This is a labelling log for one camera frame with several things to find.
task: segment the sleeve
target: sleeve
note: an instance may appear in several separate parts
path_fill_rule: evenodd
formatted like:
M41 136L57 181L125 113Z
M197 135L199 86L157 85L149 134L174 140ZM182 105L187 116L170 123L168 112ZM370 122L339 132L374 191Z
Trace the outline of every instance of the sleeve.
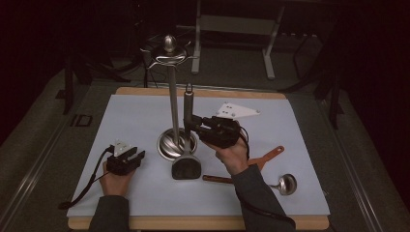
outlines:
M257 165L232 176L238 197L263 211L286 216L271 188L266 185ZM263 216L241 204L247 231L295 231L288 222Z
M129 200L123 196L103 196L90 223L90 232L129 232Z

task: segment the metal frame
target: metal frame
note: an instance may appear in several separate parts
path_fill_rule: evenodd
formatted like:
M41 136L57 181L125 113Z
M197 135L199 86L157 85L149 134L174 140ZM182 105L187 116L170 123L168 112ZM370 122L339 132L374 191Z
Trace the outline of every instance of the metal frame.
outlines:
M240 18L228 16L202 15L201 0L196 1L196 25L195 25L195 48L193 56L197 59L192 61L191 72L199 73L201 56L201 30L248 33L255 35L270 35L271 39L265 48L262 49L263 60L265 63L266 75L268 79L275 79L274 67L272 65L271 52L278 29L283 17L284 6L280 6L276 20Z

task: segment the vertical metal rod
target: vertical metal rod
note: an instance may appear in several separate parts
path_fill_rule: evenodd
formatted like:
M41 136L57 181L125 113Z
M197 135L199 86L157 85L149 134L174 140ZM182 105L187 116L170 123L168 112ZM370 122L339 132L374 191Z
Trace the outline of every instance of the vertical metal rod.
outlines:
M179 125L178 125L178 103L177 103L177 83L175 79L175 67L168 66L169 97L171 99L172 128L174 131L174 144L179 147Z
M187 84L185 93L184 93L184 124L185 122L192 121L192 111L193 111L193 91L192 85ZM190 154L190 128L185 126L185 146L184 152L186 155Z

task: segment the ladle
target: ladle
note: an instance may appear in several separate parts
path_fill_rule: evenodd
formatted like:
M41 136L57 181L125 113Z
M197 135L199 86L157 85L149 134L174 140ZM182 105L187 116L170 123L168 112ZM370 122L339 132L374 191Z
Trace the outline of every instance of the ladle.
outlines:
M281 195L290 195L296 191L298 183L292 174L284 174L279 178L279 184L269 185L269 187L279 190Z
M203 175L202 180L208 182L233 184L232 179L218 176ZM296 178L292 174L285 174L279 178L278 185L269 185L269 187L279 190L281 195L290 195L296 191Z

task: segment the wooden table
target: wooden table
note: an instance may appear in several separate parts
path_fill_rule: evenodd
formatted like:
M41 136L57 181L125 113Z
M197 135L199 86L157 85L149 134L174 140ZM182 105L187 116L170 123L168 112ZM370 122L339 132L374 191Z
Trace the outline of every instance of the wooden table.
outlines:
M178 89L178 96L183 96ZM194 90L197 97L286 99L279 93L240 92L220 90ZM168 96L168 89L122 87L117 95ZM327 216L291 216L297 230L324 230L329 227ZM88 229L92 217L70 217L71 229ZM130 229L137 230L245 230L242 217L130 217Z

